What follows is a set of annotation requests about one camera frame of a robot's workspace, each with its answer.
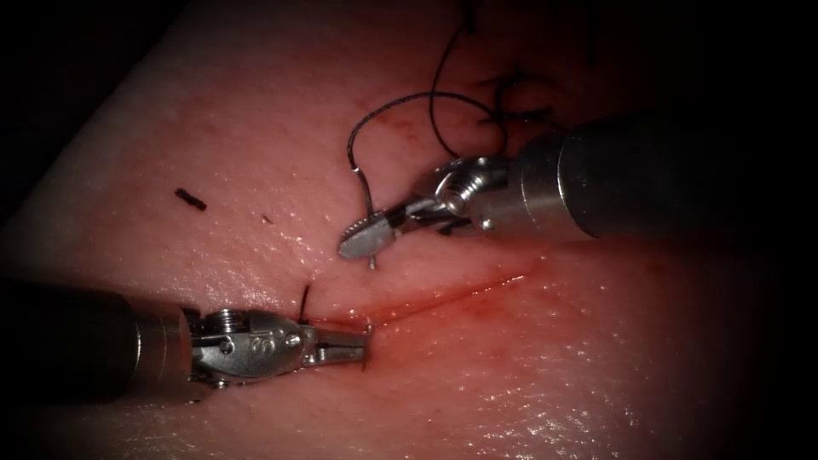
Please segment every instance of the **black suture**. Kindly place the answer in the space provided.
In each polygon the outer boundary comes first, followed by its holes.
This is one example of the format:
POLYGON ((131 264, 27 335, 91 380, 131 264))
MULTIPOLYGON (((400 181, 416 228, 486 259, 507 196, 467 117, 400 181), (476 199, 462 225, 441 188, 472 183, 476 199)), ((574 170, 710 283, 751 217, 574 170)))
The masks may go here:
MULTIPOLYGON (((543 108, 534 109, 534 110, 526 110, 523 112, 506 112, 503 109, 503 95, 505 91, 514 88, 519 82, 523 81, 541 81, 545 83, 553 83, 551 78, 544 77, 541 75, 533 74, 525 72, 521 69, 515 69, 513 72, 509 73, 508 75, 503 75, 500 77, 489 78, 488 80, 484 80, 479 84, 496 84, 497 88, 494 89, 494 113, 496 119, 499 119, 500 122, 508 122, 508 121, 522 121, 522 122, 541 122, 550 125, 552 128, 557 129, 559 131, 566 131, 566 128, 551 121, 551 116, 554 114, 554 107, 552 106, 545 106, 543 108)), ((493 119, 490 118, 483 118, 479 120, 478 123, 486 123, 486 122, 493 122, 493 119)))
POLYGON ((307 294, 309 293, 309 285, 304 287, 304 293, 301 295, 301 309, 298 310, 298 324, 309 325, 309 321, 304 320, 304 308, 307 306, 307 294))
POLYGON ((194 197, 190 193, 187 192, 184 188, 177 188, 174 194, 184 200, 185 203, 190 204, 192 207, 196 208, 197 210, 204 211, 207 209, 207 204, 204 201, 194 197))
MULTIPOLYGON (((458 29, 452 34, 452 37, 449 38, 449 43, 446 45, 446 48, 443 50, 443 56, 441 56, 441 61, 437 64, 437 70, 435 70, 435 76, 432 78, 432 89, 430 92, 434 93, 437 90, 437 83, 441 79, 441 73, 443 72, 443 65, 446 64, 446 60, 449 58, 449 53, 452 52, 452 48, 454 48, 455 42, 458 41, 458 37, 463 32, 464 25, 458 27, 458 29)), ((452 150, 446 141, 443 140, 443 135, 441 134, 440 130, 437 128, 437 120, 435 120, 435 97, 429 97, 429 121, 432 123, 432 131, 435 132, 435 137, 437 141, 443 147, 443 150, 449 154, 452 158, 460 158, 457 152, 452 150)))
MULTIPOLYGON (((347 160, 349 161, 349 167, 352 169, 352 171, 355 171, 355 173, 357 174, 357 176, 360 179, 361 186, 363 186, 364 199, 366 201, 366 214, 367 214, 367 217, 372 217, 372 215, 374 214, 374 209, 372 208, 372 195, 370 194, 369 183, 366 180, 366 176, 363 174, 363 171, 360 170, 360 168, 358 167, 358 164, 355 162, 355 156, 354 156, 355 137, 357 137, 358 132, 360 131, 361 128, 364 127, 365 124, 367 124, 369 121, 371 121, 373 118, 377 117, 381 113, 389 110, 390 108, 392 108, 394 106, 399 106, 401 104, 404 104, 404 103, 409 102, 409 101, 414 101, 416 99, 423 99, 424 97, 444 97, 444 98, 454 99, 454 100, 457 100, 457 101, 462 101, 462 102, 465 102, 465 103, 467 103, 467 104, 469 104, 471 106, 479 108, 480 110, 485 112, 486 115, 488 115, 489 118, 491 118, 491 119, 496 118, 496 116, 494 114, 494 111, 490 107, 483 104, 482 102, 471 99, 468 96, 464 96, 464 95, 461 95, 461 94, 458 94, 458 93, 450 93, 450 92, 446 92, 446 91, 435 91, 435 92, 424 91, 423 93, 415 93, 414 95, 403 96, 403 97, 395 99, 394 101, 391 101, 391 102, 389 102, 387 104, 384 104, 383 106, 379 107, 375 111, 373 111, 373 112, 369 113, 368 115, 366 115, 365 117, 363 117, 355 125, 355 127, 352 128, 352 133, 350 133, 349 139, 347 140, 347 160)), ((500 129, 500 134, 502 136, 502 142, 501 142, 501 145, 500 145, 500 148, 498 149, 498 151, 495 152, 493 155, 502 155, 505 152, 505 149, 506 149, 506 147, 508 146, 508 143, 509 143, 509 133, 508 133, 508 130, 502 124, 497 123, 497 126, 500 129)))

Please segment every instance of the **cut suture fragment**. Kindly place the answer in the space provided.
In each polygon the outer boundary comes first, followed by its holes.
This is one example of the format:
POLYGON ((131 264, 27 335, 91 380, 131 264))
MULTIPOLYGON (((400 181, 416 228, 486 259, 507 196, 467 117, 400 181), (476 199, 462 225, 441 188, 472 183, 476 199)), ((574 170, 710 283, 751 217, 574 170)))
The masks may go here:
POLYGON ((192 207, 196 208, 197 210, 203 211, 207 209, 207 204, 204 201, 194 197, 190 193, 187 192, 184 188, 177 188, 175 195, 185 201, 185 203, 190 204, 192 207))

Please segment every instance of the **screw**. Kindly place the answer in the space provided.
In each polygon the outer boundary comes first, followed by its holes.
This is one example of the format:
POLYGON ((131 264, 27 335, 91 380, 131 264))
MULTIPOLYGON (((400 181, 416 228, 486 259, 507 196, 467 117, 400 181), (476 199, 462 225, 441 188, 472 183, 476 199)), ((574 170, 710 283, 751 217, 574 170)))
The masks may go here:
POLYGON ((221 351, 224 354, 231 354, 234 349, 235 346, 233 345, 233 342, 229 340, 222 340, 221 342, 219 342, 219 351, 221 351))
POLYGON ((287 347, 295 348, 298 345, 301 345, 301 336, 298 334, 287 334, 287 338, 284 340, 284 343, 287 344, 287 347))
POLYGON ((480 218, 480 228, 482 228, 483 230, 486 230, 487 232, 491 231, 491 230, 494 229, 494 222, 492 222, 492 220, 489 219, 488 217, 481 216, 481 218, 480 218))

